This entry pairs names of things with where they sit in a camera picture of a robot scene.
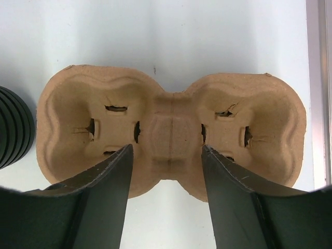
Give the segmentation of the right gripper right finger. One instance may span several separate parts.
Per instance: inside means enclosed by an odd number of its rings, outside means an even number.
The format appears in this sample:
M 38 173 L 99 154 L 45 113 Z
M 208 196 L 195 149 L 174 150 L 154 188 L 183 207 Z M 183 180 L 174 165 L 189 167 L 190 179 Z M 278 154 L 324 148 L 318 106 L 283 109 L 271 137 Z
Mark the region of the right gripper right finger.
M 331 187 L 305 192 L 202 148 L 217 248 L 331 248 Z

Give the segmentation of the brown pulp cup carrier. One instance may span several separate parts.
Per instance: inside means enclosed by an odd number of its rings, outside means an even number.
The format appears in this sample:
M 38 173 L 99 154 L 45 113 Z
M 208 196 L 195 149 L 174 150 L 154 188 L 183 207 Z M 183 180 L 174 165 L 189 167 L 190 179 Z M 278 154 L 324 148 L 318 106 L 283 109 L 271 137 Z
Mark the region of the brown pulp cup carrier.
M 45 178 L 58 183 L 131 144 L 130 198 L 169 179 L 205 202 L 204 145 L 291 187 L 306 125 L 297 93 L 270 74 L 217 73 L 167 92 L 132 68 L 71 65 L 39 98 L 36 154 Z

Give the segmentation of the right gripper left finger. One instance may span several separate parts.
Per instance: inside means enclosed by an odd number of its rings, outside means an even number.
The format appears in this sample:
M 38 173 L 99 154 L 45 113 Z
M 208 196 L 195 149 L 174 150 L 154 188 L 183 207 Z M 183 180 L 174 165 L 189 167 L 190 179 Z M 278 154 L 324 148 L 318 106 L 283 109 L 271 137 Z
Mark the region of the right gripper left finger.
M 1 188 L 1 248 L 119 248 L 132 169 L 129 144 L 44 190 Z

